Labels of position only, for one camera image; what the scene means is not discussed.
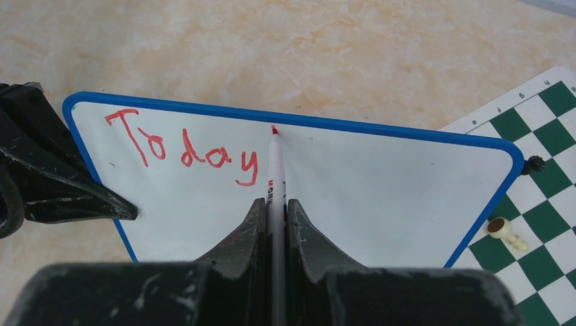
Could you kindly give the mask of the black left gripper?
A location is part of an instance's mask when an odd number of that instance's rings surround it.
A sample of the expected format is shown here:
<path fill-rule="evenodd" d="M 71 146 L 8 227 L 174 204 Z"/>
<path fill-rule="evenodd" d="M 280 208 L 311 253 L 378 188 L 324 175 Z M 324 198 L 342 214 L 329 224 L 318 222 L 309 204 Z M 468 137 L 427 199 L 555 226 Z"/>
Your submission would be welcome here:
<path fill-rule="evenodd" d="M 25 220 L 134 220 L 137 214 L 135 205 L 92 179 L 38 83 L 1 84 L 1 238 Z"/>

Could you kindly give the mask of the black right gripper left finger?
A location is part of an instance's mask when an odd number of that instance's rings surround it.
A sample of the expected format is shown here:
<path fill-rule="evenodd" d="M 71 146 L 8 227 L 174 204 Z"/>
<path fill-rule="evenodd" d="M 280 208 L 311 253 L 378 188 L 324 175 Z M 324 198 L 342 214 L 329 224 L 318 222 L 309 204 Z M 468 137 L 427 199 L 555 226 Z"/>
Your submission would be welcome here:
<path fill-rule="evenodd" d="M 197 325 L 266 322 L 266 202 L 254 200 L 240 225 L 196 260 L 203 267 Z"/>

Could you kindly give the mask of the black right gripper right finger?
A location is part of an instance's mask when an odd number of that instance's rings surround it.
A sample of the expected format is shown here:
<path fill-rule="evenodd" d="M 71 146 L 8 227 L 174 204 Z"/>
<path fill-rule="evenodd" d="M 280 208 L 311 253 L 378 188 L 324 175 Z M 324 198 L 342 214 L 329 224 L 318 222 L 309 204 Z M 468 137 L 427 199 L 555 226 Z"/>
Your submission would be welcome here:
<path fill-rule="evenodd" d="M 289 323 L 344 325 L 346 308 L 336 289 L 337 276 L 366 267 L 320 232 L 297 199 L 287 203 L 287 235 Z"/>

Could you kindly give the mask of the red whiteboard marker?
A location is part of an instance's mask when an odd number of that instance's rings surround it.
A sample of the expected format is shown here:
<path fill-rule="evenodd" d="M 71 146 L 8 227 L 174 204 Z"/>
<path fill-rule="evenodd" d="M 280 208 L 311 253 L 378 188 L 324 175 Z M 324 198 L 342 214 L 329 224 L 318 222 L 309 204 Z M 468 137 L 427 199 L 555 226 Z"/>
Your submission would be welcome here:
<path fill-rule="evenodd" d="M 285 295 L 285 171 L 278 129 L 272 126 L 268 156 L 267 226 L 271 237 L 271 317 L 273 325 L 286 324 Z"/>

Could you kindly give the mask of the blue framed whiteboard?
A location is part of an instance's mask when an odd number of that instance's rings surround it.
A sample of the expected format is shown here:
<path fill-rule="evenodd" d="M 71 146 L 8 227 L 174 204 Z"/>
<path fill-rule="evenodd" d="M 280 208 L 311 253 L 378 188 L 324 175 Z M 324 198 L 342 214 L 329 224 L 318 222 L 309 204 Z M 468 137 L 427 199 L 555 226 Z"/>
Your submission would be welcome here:
<path fill-rule="evenodd" d="M 268 195 L 278 130 L 287 196 L 370 267 L 450 267 L 520 175 L 505 139 L 78 92 L 62 114 L 96 181 L 138 209 L 136 261 L 199 258 Z"/>

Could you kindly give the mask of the light wooden chess piece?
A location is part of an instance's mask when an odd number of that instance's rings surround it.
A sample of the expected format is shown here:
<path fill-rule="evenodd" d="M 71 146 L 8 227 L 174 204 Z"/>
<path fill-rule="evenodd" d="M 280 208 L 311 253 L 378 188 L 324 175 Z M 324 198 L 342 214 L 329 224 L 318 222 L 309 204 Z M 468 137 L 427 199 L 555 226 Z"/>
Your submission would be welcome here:
<path fill-rule="evenodd" d="M 513 232 L 511 223 L 503 217 L 497 217 L 489 221 L 486 231 L 492 238 L 505 241 L 517 251 L 528 252 L 529 250 L 528 243 Z"/>

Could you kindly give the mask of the black chess pawn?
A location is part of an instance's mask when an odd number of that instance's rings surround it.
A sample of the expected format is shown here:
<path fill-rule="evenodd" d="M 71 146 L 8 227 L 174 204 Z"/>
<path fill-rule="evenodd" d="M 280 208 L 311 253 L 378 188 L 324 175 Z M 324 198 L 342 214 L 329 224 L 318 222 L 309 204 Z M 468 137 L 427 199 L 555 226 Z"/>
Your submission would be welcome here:
<path fill-rule="evenodd" d="M 531 156 L 524 161 L 521 175 L 529 175 L 532 172 L 541 172 L 546 167 L 546 161 L 541 156 Z"/>

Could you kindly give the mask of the green white chess mat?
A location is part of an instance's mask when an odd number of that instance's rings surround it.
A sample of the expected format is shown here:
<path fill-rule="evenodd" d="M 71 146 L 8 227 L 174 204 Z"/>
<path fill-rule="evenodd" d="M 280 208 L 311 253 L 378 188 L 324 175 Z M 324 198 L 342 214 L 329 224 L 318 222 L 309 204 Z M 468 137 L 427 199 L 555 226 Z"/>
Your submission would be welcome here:
<path fill-rule="evenodd" d="M 495 274 L 527 325 L 575 324 L 575 74 L 553 67 L 446 126 L 511 141 L 541 172 L 518 177 L 490 215 L 528 244 L 519 251 L 481 227 L 455 268 Z"/>

